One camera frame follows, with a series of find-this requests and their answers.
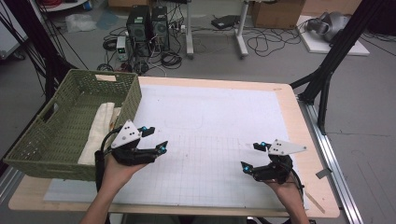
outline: black pole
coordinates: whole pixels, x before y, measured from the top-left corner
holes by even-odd
[[[326,134],[325,117],[332,74],[355,45],[384,2],[385,0],[362,0],[345,29],[335,40],[320,67],[314,73],[290,84],[295,89],[308,83],[304,92],[299,94],[299,100],[308,105],[312,105],[321,92],[318,126],[322,134]]]

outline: desktop computer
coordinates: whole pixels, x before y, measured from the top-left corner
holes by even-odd
[[[149,6],[132,6],[126,22],[134,55],[148,57],[153,48]]]
[[[169,50],[169,30],[167,7],[154,7],[151,13],[155,49],[160,51]]]

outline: white cloth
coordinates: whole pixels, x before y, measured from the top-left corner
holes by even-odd
[[[113,111],[114,103],[105,103],[99,106],[90,129],[87,144],[85,144],[78,159],[78,164],[95,165],[94,153],[100,149],[103,139],[109,133]]]

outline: hand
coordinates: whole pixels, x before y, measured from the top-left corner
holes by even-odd
[[[146,164],[125,166],[117,163],[114,157],[109,154],[106,156],[106,169],[102,181],[101,189],[117,193],[134,173],[145,167]]]
[[[124,166],[118,164],[110,154],[106,157],[106,169],[102,187],[88,208],[80,224],[105,223],[108,209],[119,190],[131,179],[138,170],[146,164]]]
[[[303,206],[300,191],[294,182],[292,174],[289,175],[284,184],[278,184],[276,180],[265,181],[276,194],[280,202],[285,206],[290,215],[291,223],[309,223]]]

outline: wicker basket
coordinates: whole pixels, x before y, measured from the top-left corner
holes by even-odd
[[[136,74],[70,70],[4,161],[30,176],[94,180],[94,166],[78,158],[99,105],[122,106],[118,126],[134,119],[141,97]]]

